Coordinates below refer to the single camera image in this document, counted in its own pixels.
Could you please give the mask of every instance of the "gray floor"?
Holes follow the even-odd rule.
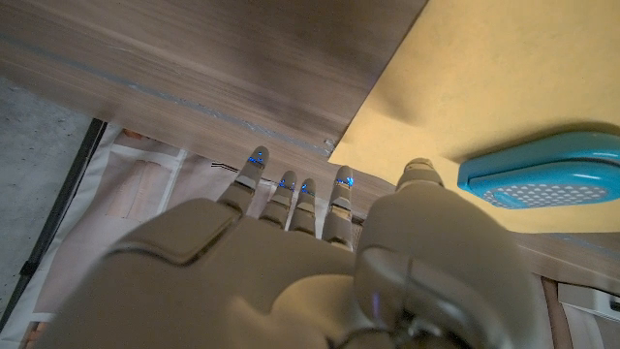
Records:
[[[90,120],[0,78],[0,314]]]

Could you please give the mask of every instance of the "blue led light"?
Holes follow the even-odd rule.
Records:
[[[287,188],[289,190],[295,190],[295,183],[291,183],[291,185],[286,185],[284,178],[280,179],[280,182],[278,183],[278,186],[283,187],[283,188]]]
[[[314,193],[313,193],[313,192],[309,192],[309,191],[308,191],[308,189],[305,189],[305,188],[302,188],[302,189],[301,189],[301,192],[302,192],[302,193],[306,193],[306,194],[309,194],[309,195],[314,196]]]
[[[250,157],[248,158],[248,161],[249,161],[249,162],[253,162],[253,163],[255,163],[255,164],[262,164],[262,163],[263,163],[263,159],[261,159],[261,158],[259,158],[259,159],[255,159],[255,158],[253,158],[252,156],[250,156]]]
[[[352,177],[347,177],[347,180],[336,178],[336,183],[347,184],[350,188],[353,186],[354,180]]]

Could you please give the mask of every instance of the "blue plastic container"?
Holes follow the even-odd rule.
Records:
[[[469,160],[459,188],[503,208],[604,203],[620,198],[620,137],[571,132]]]

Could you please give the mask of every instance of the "wood grain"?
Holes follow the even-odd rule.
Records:
[[[293,169],[298,178],[313,177],[318,195],[327,198],[338,167],[326,158],[273,138],[261,137],[229,122],[205,117],[203,112],[141,93],[54,62],[27,49],[0,41],[0,71],[9,79],[78,111],[174,146],[191,149],[211,159],[240,168],[254,147],[265,145],[271,156],[264,176],[279,180]],[[183,115],[177,120],[176,115]],[[393,186],[374,176],[355,173],[354,212],[365,216],[376,198],[393,192]]]
[[[0,0],[2,70],[66,106],[240,167],[311,176],[425,1]],[[356,174],[363,216],[393,186]]]
[[[4,35],[329,150],[424,1],[0,4]]]
[[[620,234],[600,234],[597,244],[583,243],[581,239],[588,234],[514,233],[512,236],[531,272],[620,294],[620,254],[613,250]]]
[[[539,319],[541,319],[541,328],[539,329],[541,349],[554,349],[555,344],[553,340],[553,330],[551,329],[551,318],[546,303],[542,278],[540,275],[531,274],[530,279],[534,286],[535,309]]]
[[[564,307],[558,301],[558,283],[543,277],[542,288],[549,311],[549,322],[551,323],[551,334],[555,349],[573,349],[569,322],[564,313]]]

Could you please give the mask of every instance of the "robotic hand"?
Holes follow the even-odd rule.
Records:
[[[532,289],[510,236],[412,161],[370,209],[352,252],[351,169],[315,238],[306,179],[286,172],[244,216],[258,147],[217,203],[177,206],[117,242],[38,348],[538,348]]]

